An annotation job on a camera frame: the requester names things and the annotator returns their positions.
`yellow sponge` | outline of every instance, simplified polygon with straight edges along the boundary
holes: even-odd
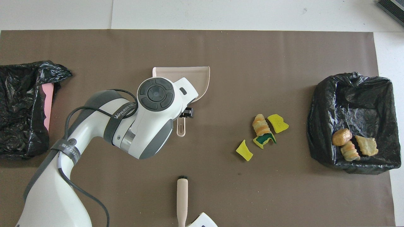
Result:
[[[276,139],[272,133],[265,133],[264,135],[260,137],[255,137],[253,139],[254,143],[259,146],[261,149],[264,149],[264,145],[269,142],[269,140],[272,140],[274,143],[276,143]]]
[[[236,152],[239,153],[243,158],[247,161],[250,161],[251,157],[253,154],[248,150],[247,145],[246,145],[246,140],[243,140],[236,149]]]
[[[272,126],[276,133],[280,133],[289,128],[289,125],[283,121],[283,118],[277,114],[272,114],[268,117],[269,122],[271,122]]]

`black clip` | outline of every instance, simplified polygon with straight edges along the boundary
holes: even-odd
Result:
[[[193,118],[194,109],[192,107],[185,108],[185,111],[181,113],[180,118]]]

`food scrap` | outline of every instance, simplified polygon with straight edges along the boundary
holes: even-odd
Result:
[[[272,133],[265,133],[264,135],[255,137],[253,139],[254,143],[261,149],[264,149],[264,145],[267,144],[269,140],[272,140],[274,143],[276,143],[276,139]]]
[[[355,145],[350,140],[348,140],[348,142],[341,147],[341,153],[345,160],[349,162],[352,162],[353,160],[360,160],[360,156],[355,149]]]
[[[349,129],[343,128],[336,131],[332,135],[332,144],[335,146],[342,146],[352,139],[352,133]]]
[[[252,122],[252,127],[254,128],[254,131],[258,137],[264,135],[265,133],[271,133],[268,123],[262,114],[257,114]]]
[[[243,140],[236,149],[236,152],[239,153],[243,158],[247,161],[250,161],[251,157],[253,154],[248,150],[247,145],[246,145],[246,140]]]
[[[361,136],[355,136],[358,142],[360,151],[364,155],[373,156],[379,152],[377,149],[377,144],[374,138],[365,138]]]
[[[269,122],[271,122],[276,133],[280,133],[289,128],[289,125],[283,121],[283,117],[277,114],[272,114],[271,116],[268,117],[268,120]]]

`round button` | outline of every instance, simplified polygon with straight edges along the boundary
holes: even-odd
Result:
[[[161,101],[164,98],[164,95],[165,92],[160,86],[153,86],[147,92],[147,96],[149,97],[149,99],[155,102]]]

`black control panel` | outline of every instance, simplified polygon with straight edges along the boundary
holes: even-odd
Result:
[[[150,111],[162,111],[170,107],[174,95],[174,88],[168,80],[151,78],[141,85],[137,99]]]

